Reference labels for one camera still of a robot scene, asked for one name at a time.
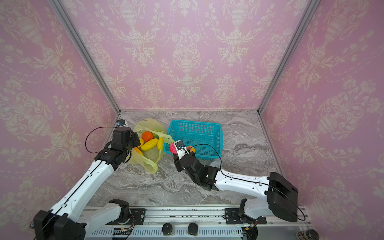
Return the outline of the yellow-green plastic bag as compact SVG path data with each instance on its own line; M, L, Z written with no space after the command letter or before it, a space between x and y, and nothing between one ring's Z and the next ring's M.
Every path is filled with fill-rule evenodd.
M164 126L154 119L146 118L135 126L134 132L138 134L141 145L133 149L132 158L129 160L129 162L131 164L140 165L147 172L155 174L158 171L158 162L164 156L165 151L163 149L159 151L157 146L148 151L141 150L141 146L146 143L142 139L142 134L146 131L155 133L159 137L163 137L163 147L165 146L165 144L173 143L174 140L170 135L166 134Z

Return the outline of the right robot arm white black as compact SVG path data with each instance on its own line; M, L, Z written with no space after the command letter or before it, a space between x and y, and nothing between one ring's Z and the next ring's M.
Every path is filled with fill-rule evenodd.
M255 224L262 216L275 217L295 223L298 217L298 190L279 173L268 177L251 177L222 171L203 165L193 152L174 154L178 172L185 172L191 180L207 191L229 191L251 196L239 207L241 222Z

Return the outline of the yellow toy banana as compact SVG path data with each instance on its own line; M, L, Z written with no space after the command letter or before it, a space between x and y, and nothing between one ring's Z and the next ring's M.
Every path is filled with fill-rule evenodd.
M158 148L159 151L161 151L163 149L163 145L164 145L164 138L163 137L159 137L158 143L157 143L157 148Z

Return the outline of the pink toy fruit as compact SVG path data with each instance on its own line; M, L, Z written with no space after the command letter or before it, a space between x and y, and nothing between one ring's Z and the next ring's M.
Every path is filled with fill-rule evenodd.
M170 144L170 152L174 155L177 154L177 149L176 149L176 146L175 146L175 142L173 142L172 144Z

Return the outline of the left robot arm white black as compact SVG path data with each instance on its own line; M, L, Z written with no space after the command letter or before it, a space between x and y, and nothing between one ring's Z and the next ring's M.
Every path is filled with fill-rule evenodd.
M132 150L140 146L138 134L127 126L115 127L112 140L95 157L87 172L69 192L48 211L39 211L33 225L36 240L84 240L110 222L126 224L134 217L129 203L113 199L104 207L83 215L83 210L104 181L121 164L127 163Z

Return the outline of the yellow toy corn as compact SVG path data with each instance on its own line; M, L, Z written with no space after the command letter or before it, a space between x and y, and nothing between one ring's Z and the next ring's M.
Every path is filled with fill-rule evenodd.
M141 146L142 151L148 151L151 150L152 148L156 147L158 145L159 139L151 139L148 142L144 143Z

